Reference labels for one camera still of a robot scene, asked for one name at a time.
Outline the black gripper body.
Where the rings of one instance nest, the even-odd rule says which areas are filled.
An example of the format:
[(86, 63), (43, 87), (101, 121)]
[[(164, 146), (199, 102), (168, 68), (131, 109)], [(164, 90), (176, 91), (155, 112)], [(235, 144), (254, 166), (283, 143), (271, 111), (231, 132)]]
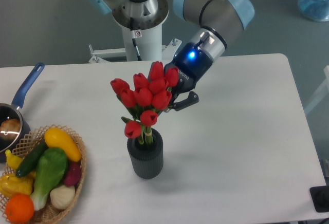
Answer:
[(171, 91), (173, 98), (194, 89), (196, 83), (212, 64), (213, 60), (208, 56), (203, 43), (186, 44), (177, 56), (164, 67), (165, 72), (172, 67), (178, 68), (178, 83)]

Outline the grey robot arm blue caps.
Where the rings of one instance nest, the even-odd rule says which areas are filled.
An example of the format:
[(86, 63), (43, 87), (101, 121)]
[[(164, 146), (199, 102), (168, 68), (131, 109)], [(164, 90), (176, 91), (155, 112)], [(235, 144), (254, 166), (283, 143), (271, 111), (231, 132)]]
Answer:
[[(246, 29), (254, 17), (249, 0), (89, 0), (102, 14), (111, 13), (121, 27), (128, 61), (168, 59), (177, 67), (179, 82), (173, 89), (169, 109), (181, 110), (198, 102), (196, 83)], [(162, 24), (169, 10), (182, 20), (199, 26), (182, 46), (173, 40), (162, 45)]]

